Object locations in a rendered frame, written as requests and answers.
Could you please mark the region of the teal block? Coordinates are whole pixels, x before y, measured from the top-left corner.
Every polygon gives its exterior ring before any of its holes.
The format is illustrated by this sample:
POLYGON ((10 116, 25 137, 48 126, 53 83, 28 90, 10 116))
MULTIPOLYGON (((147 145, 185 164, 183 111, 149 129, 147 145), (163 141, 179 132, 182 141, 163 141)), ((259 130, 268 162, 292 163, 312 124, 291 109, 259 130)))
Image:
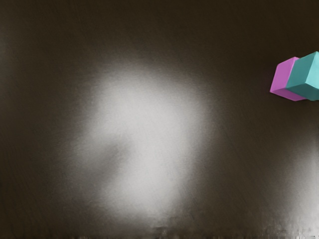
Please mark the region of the teal block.
POLYGON ((319 52, 295 61, 286 89, 310 101, 319 101, 319 52))

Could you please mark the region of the pink block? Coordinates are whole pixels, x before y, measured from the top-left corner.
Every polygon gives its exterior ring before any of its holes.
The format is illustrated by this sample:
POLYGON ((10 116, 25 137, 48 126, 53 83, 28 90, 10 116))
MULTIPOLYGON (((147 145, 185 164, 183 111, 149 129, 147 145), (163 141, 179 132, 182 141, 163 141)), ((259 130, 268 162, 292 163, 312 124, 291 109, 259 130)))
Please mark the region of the pink block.
POLYGON ((298 59, 299 59, 298 57, 292 57, 277 65, 275 74, 272 80, 270 93, 283 97, 285 99, 294 101, 294 102, 305 100, 304 97, 286 89, 286 85, 288 83, 294 63, 298 59))

